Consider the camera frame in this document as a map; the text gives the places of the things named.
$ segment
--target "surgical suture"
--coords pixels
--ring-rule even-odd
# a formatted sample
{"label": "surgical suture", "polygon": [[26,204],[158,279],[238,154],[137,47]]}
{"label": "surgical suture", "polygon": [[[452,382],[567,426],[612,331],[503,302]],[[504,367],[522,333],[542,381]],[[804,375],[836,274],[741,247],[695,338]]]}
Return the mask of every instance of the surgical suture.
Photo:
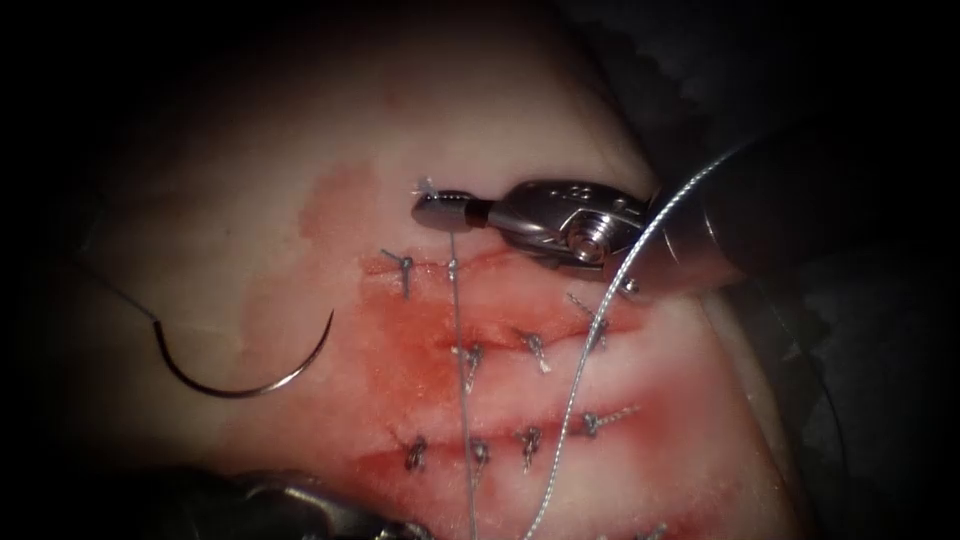
{"label": "surgical suture", "polygon": [[[450,352],[460,358],[460,349],[456,346],[450,347]],[[463,352],[463,359],[467,362],[470,371],[467,372],[466,381],[463,389],[469,394],[473,390],[473,381],[477,377],[477,368],[480,367],[480,361],[483,360],[483,345],[474,343],[472,347]]]}
{"label": "surgical suture", "polygon": [[514,328],[513,332],[517,334],[517,337],[530,349],[530,352],[537,358],[537,361],[540,362],[540,373],[550,373],[550,366],[547,365],[547,360],[543,355],[543,338],[540,337],[540,334],[535,334],[533,332],[524,332],[518,328]]}
{"label": "surgical suture", "polygon": [[[593,310],[588,308],[586,304],[581,302],[576,296],[570,293],[567,293],[567,298],[569,298],[570,301],[573,302],[575,306],[580,308],[580,311],[583,311],[584,313],[586,313],[587,316],[590,317],[590,319],[593,319],[597,316],[597,314],[594,313]],[[610,327],[610,321],[608,321],[607,319],[600,319],[600,331],[597,333],[597,340],[590,344],[591,351],[596,346],[597,341],[600,342],[600,348],[602,348],[603,350],[607,350],[607,328],[609,327]]]}
{"label": "surgical suture", "polygon": [[490,447],[481,439],[470,439],[470,452],[473,454],[474,461],[477,462],[477,470],[473,474],[473,488],[480,485],[480,475],[487,463],[490,463]]}
{"label": "surgical suture", "polygon": [[518,431],[516,437],[523,442],[523,474],[530,470],[533,455],[540,450],[540,438],[543,433],[536,426],[528,426],[524,431]]}
{"label": "surgical suture", "polygon": [[667,534],[667,524],[659,523],[650,534],[637,533],[636,540],[661,540]]}
{"label": "surgical suture", "polygon": [[616,422],[624,416],[629,416],[640,410],[638,405],[631,405],[630,407],[625,407],[620,409],[615,413],[608,414],[606,416],[598,416],[596,413],[585,412],[583,413],[582,420],[583,426],[581,426],[580,431],[577,432],[578,435],[585,435],[594,439],[597,437],[597,430],[603,426]]}
{"label": "surgical suture", "polygon": [[417,435],[417,438],[414,439],[413,444],[407,449],[407,458],[403,464],[404,468],[406,468],[408,471],[422,471],[426,453],[427,440],[423,438],[423,435]]}
{"label": "surgical suture", "polygon": [[400,263],[400,275],[403,279],[403,299],[410,299],[410,269],[413,268],[413,257],[401,257],[399,255],[394,255],[385,249],[381,249],[380,253],[383,253],[387,257]]}

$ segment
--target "skin surface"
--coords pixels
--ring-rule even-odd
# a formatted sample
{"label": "skin surface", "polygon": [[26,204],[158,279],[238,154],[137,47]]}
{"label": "skin surface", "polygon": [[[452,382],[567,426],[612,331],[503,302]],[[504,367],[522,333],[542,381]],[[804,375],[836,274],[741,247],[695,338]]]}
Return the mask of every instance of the skin surface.
{"label": "skin surface", "polygon": [[[476,463],[460,437],[450,240],[410,219],[410,192],[425,176],[485,198],[574,178],[647,198],[656,179],[541,13],[392,15],[303,23],[145,114],[104,171],[109,210],[82,254],[164,322],[174,358],[204,384],[282,376],[335,310],[315,364],[260,398],[200,395],[166,370],[148,319],[52,267],[64,324],[44,353],[69,388],[62,441],[122,465],[303,469],[440,538],[469,538]],[[413,257],[409,300],[380,249]],[[603,286],[539,268],[493,231],[458,235],[456,250],[463,344],[485,351],[467,401],[491,449],[478,531],[515,538],[546,487],[589,324],[566,294],[596,306]],[[607,318],[575,419],[632,413],[568,439],[538,537],[633,538],[661,523],[664,538],[798,537],[775,406],[729,314],[683,297],[615,302]],[[549,373],[514,329],[542,336]],[[525,473],[514,433],[530,425],[543,441]],[[408,471],[418,435],[425,466]]]}

